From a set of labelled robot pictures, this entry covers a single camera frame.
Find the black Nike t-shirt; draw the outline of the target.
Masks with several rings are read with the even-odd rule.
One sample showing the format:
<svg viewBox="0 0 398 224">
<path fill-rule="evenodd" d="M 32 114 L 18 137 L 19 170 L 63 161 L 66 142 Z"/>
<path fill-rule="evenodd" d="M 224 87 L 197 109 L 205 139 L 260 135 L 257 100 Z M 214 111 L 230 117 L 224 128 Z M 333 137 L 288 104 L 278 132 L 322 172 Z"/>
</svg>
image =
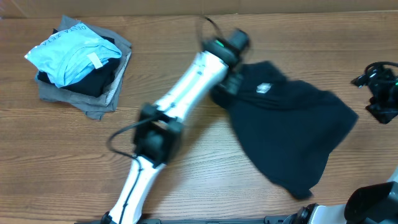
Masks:
<svg viewBox="0 0 398 224">
<path fill-rule="evenodd" d="M 237 95 L 211 90 L 225 109 L 243 151 L 272 183 L 298 200 L 323 175 L 330 153 L 355 126 L 358 115 L 330 91 L 288 79 L 273 63 L 244 64 Z"/>
</svg>

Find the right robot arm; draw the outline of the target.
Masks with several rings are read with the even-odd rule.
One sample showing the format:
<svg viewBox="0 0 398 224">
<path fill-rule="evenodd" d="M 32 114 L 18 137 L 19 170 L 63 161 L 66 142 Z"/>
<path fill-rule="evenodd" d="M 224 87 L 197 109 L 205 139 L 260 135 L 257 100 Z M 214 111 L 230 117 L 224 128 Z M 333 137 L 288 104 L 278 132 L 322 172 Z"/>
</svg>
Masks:
<svg viewBox="0 0 398 224">
<path fill-rule="evenodd" d="M 396 66 L 394 62 L 374 62 L 351 81 L 359 88 L 369 88 L 373 96 L 366 109 L 381 124 L 397 117 L 397 75 L 392 71 Z M 346 204 L 324 206 L 313 203 L 300 208 L 297 213 L 276 219 L 274 223 L 397 223 L 397 171 L 383 184 L 359 188 Z"/>
</svg>

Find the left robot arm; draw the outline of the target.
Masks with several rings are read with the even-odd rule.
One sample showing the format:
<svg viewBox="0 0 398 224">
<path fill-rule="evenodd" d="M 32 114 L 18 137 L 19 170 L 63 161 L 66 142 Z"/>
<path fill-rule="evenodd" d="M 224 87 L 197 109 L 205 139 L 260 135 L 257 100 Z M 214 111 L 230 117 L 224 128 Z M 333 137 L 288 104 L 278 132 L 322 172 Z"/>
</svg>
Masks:
<svg viewBox="0 0 398 224">
<path fill-rule="evenodd" d="M 146 103 L 136 123 L 126 126 L 106 141 L 108 149 L 117 152 L 113 139 L 133 130 L 131 168 L 115 206 L 101 218 L 104 224 L 137 223 L 155 179 L 180 148 L 184 121 L 194 107 L 212 89 L 235 94 L 239 75 L 233 70 L 242 61 L 250 45 L 249 36 L 235 29 L 227 39 L 214 37 L 202 42 L 201 52 L 180 80 L 154 104 Z"/>
</svg>

